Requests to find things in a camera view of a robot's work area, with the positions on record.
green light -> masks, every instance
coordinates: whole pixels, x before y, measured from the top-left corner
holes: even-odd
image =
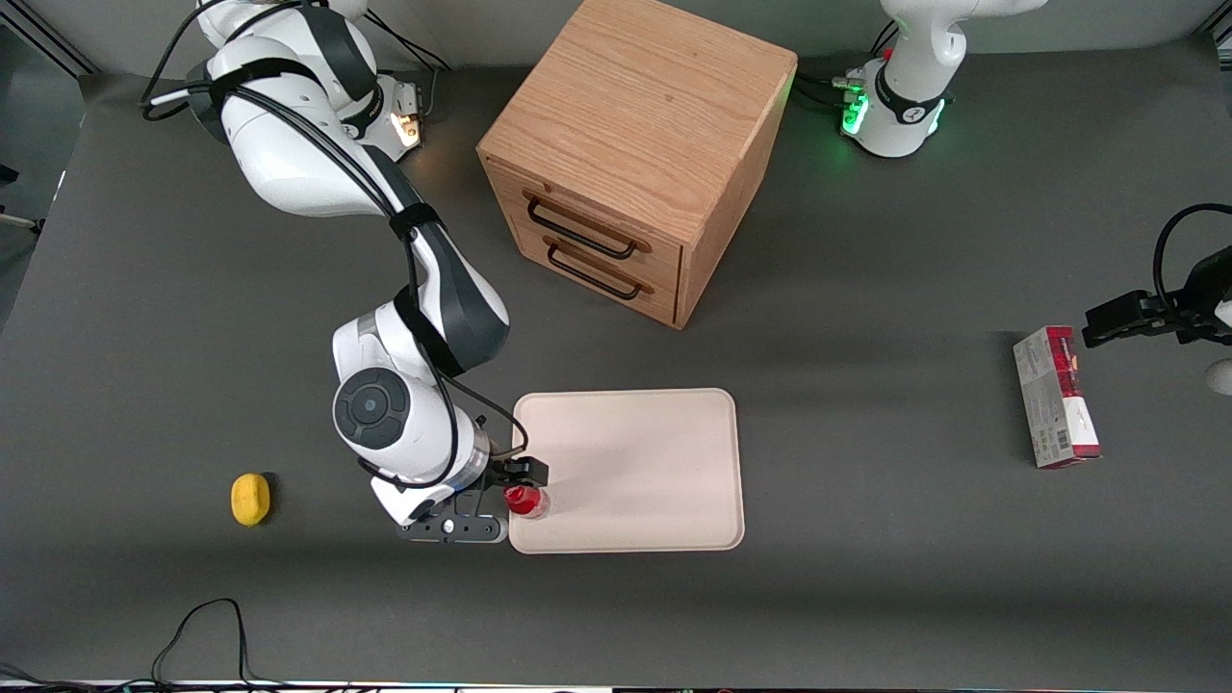
[[[843,113],[843,129],[848,134],[860,132],[860,126],[864,125],[864,115],[867,112],[869,97],[861,94],[855,101],[848,105],[846,112]]]
[[[945,99],[941,99],[941,102],[936,105],[936,115],[933,116],[933,125],[928,126],[929,134],[936,132],[936,123],[941,120],[941,111],[944,110],[945,110]]]

white robot link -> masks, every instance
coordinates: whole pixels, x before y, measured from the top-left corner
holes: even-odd
[[[1008,17],[1048,0],[881,0],[898,25],[892,57],[873,57],[834,86],[848,90],[841,132],[869,152],[907,157],[936,131],[945,90],[967,55],[958,22]]]
[[[333,418],[382,507],[405,529],[477,482],[480,492],[488,482],[537,486],[547,469],[513,460],[520,450],[494,454],[445,390],[442,379],[496,355],[509,314],[394,164],[407,149],[407,131],[398,129],[407,115],[399,111],[403,86],[377,76],[350,22],[365,10],[363,0],[328,7],[198,0],[195,16],[218,52],[186,89],[145,109],[158,120],[149,109],[187,99],[202,125],[230,146],[253,190],[278,210],[389,217],[411,282],[334,333],[340,386]],[[503,523],[499,533],[490,524],[484,530],[485,541],[504,536]]]

beige tray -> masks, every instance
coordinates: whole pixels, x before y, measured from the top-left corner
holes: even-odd
[[[513,515],[524,554],[723,551],[744,538],[736,402],[723,390],[533,393],[514,414],[547,462],[547,517]]]

red and white box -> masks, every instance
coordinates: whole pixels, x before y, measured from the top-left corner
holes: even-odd
[[[1014,345],[1035,466],[1045,470],[1100,456],[1095,427],[1078,388],[1073,337],[1072,327],[1050,326]]]

box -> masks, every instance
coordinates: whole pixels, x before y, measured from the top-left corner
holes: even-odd
[[[478,153],[526,258],[683,328],[761,185],[796,54],[585,0]]]
[[[1061,469],[1100,456],[1087,401],[1078,388],[1072,327],[1045,327],[1014,345],[1031,428],[1035,466]]]

